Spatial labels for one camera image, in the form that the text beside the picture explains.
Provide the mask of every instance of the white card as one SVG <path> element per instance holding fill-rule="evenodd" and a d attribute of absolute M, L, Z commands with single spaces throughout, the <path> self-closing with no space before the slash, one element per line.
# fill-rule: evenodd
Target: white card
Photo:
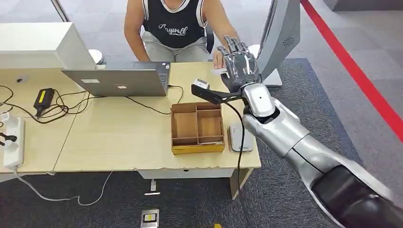
<path fill-rule="evenodd" d="M 220 68 L 220 69 L 213 69 L 210 70 L 214 75 L 221 75 L 227 72 L 226 68 Z"/>

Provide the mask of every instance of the gray carpet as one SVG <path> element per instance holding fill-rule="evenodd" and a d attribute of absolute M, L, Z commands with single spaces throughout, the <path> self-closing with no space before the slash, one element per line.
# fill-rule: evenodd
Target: gray carpet
<path fill-rule="evenodd" d="M 312 135 L 331 149 L 361 163 L 322 86 L 306 59 L 287 59 L 279 69 L 282 88 L 272 95 L 295 112 Z M 325 228 L 332 225 L 317 211 L 302 182 L 269 148 L 258 142 L 262 168 L 244 187 L 246 210 L 254 228 Z M 48 197 L 81 195 L 83 203 L 95 200 L 107 173 L 58 173 L 26 176 Z M 82 207 L 75 201 L 40 199 L 19 180 L 0 183 L 2 228 L 140 227 L 143 209 L 161 210 L 162 228 L 247 227 L 239 198 L 230 199 L 228 179 L 159 180 L 160 196 L 145 197 L 149 181 L 137 172 L 113 173 L 103 198 Z"/>

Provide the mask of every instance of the desk leg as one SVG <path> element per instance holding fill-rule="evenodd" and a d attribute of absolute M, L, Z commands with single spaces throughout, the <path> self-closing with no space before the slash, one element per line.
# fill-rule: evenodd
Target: desk leg
<path fill-rule="evenodd" d="M 240 169 L 240 188 L 241 189 L 242 189 L 243 185 L 246 183 L 246 181 L 248 180 L 252 171 L 253 171 L 253 168 Z M 235 169 L 234 173 L 230 177 L 231 196 L 232 196 L 233 200 L 236 199 L 236 197 L 239 194 L 237 177 L 238 177 L 238 169 Z"/>

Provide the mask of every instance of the power strip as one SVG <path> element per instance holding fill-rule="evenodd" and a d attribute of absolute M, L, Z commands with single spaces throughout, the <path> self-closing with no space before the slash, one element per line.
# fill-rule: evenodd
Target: power strip
<path fill-rule="evenodd" d="M 24 136 L 25 122 L 21 117 L 12 116 L 10 113 L 0 115 L 1 121 L 6 127 L 5 135 L 14 135 L 17 140 L 6 140 L 4 143 L 3 166 L 10 170 L 15 170 L 22 166 L 24 162 Z"/>

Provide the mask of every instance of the laptop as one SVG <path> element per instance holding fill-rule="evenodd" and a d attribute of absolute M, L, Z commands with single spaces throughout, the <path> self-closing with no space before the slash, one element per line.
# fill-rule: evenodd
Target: laptop
<path fill-rule="evenodd" d="M 166 96 L 170 63 L 131 62 L 62 72 L 93 96 Z"/>

